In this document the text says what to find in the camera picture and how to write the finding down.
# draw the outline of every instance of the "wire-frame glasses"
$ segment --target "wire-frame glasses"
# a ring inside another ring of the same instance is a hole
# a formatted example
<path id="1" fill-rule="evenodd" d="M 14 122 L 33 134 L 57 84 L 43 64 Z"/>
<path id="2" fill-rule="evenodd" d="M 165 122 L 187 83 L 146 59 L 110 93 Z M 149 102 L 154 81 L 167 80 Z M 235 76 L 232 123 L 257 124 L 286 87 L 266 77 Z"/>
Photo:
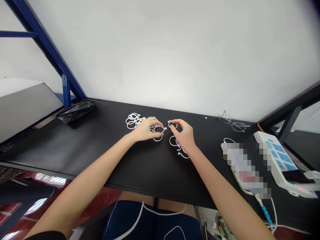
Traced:
<path id="1" fill-rule="evenodd" d="M 229 123 L 234 130 L 237 132 L 245 132 L 247 127 L 250 127 L 248 125 L 245 125 L 241 122 L 231 122 L 231 117 L 227 114 L 227 111 L 224 110 L 223 114 L 221 116 L 218 116 L 220 121 L 223 123 Z"/>

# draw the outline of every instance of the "hand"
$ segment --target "hand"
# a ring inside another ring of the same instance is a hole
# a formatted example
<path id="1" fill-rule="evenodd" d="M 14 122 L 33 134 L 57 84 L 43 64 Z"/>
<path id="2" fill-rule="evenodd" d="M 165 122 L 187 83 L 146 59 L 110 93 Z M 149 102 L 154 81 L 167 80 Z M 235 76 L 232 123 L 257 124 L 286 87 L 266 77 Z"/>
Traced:
<path id="1" fill-rule="evenodd" d="M 156 124 L 163 127 L 163 124 L 159 122 L 158 119 L 155 117 L 148 117 L 144 119 L 131 133 L 129 133 L 129 135 L 131 135 L 135 142 L 161 137 L 164 135 L 163 133 L 153 133 L 150 131 L 150 126 L 156 126 Z"/>
<path id="2" fill-rule="evenodd" d="M 173 124 L 170 125 L 171 131 L 173 132 L 174 136 L 176 137 L 181 147 L 185 151 L 188 151 L 196 147 L 196 144 L 193 138 L 193 128 L 186 121 L 183 121 L 182 119 L 172 120 L 172 123 L 181 125 L 183 127 L 182 132 L 178 132 L 178 130 L 175 128 Z"/>

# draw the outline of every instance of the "table surface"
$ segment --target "table surface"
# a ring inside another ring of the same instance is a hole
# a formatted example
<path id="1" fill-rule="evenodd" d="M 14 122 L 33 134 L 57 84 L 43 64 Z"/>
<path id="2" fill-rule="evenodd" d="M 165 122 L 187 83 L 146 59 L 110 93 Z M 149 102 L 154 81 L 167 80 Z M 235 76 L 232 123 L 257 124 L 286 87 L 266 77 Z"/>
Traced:
<path id="1" fill-rule="evenodd" d="M 187 121 L 193 127 L 195 142 L 200 150 L 264 218 L 255 198 L 238 187 L 230 167 L 223 160 L 220 147 L 227 137 L 251 146 L 248 152 L 261 157 L 254 147 L 256 141 L 253 133 L 258 131 L 254 123 L 244 122 L 251 127 L 245 133 L 237 132 L 217 117 L 96 100 L 95 109 L 87 116 L 71 125 L 54 119 L 0 155 L 0 164 L 73 179 L 131 131 L 125 120 L 133 112 L 141 114 L 141 117 L 155 116 L 165 126 L 168 126 L 169 119 Z M 167 129 L 164 133 L 160 142 L 150 139 L 137 142 L 130 148 L 105 186 L 216 209 L 192 162 L 177 155 L 177 147 L 169 144 L 169 138 L 173 135 L 171 130 Z M 319 207 L 318 199 L 294 197 L 278 187 L 272 177 L 268 179 L 268 184 L 272 188 L 279 224 L 309 230 L 314 209 Z M 273 218 L 271 201 L 263 202 Z"/>
<path id="2" fill-rule="evenodd" d="M 288 134 L 285 142 L 316 171 L 320 171 L 320 134 L 296 130 Z"/>

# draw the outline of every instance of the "white power strip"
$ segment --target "white power strip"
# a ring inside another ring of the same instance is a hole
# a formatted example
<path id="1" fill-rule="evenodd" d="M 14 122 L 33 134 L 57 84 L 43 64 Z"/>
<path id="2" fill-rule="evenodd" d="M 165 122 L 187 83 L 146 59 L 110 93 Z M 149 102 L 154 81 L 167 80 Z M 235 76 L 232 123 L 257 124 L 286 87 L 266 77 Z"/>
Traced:
<path id="1" fill-rule="evenodd" d="M 253 135 L 258 143 L 263 143 L 260 144 L 260 149 L 267 150 L 267 158 L 268 160 L 269 158 L 272 160 L 271 173 L 279 187 L 286 189 L 291 195 L 296 197 L 318 198 L 314 191 L 308 190 L 303 184 L 293 184 L 285 179 L 282 172 L 293 171 L 298 168 L 275 136 L 260 131 Z"/>

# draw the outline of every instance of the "forearm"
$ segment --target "forearm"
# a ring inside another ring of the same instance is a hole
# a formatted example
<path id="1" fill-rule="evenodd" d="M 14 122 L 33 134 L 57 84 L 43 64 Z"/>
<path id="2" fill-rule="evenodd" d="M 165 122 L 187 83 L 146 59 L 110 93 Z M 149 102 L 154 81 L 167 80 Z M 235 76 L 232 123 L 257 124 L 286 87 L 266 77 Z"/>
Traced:
<path id="1" fill-rule="evenodd" d="M 206 185 L 221 216 L 237 239 L 274 239 L 250 205 L 197 147 L 187 151 L 187 154 Z"/>
<path id="2" fill-rule="evenodd" d="M 59 231 L 68 236 L 75 221 L 102 189 L 134 142 L 130 134 L 125 135 L 87 167 L 58 196 L 25 238 L 44 231 Z"/>

